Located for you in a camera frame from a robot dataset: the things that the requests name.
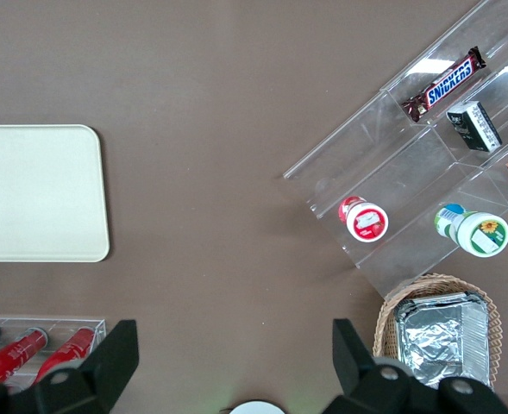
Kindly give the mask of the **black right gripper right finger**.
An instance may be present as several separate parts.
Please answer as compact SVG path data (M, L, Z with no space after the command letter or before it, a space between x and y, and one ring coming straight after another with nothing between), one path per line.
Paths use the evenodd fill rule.
M398 362L375 361L347 318L333 321L332 356L342 394L325 413L508 413L500 397L476 379L450 377L433 389Z

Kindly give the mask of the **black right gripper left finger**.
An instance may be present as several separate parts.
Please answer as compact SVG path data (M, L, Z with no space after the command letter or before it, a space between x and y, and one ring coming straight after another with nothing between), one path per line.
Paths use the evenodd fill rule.
M109 413L139 360L136 321L121 320L79 367L58 368L12 395L0 384L0 413Z

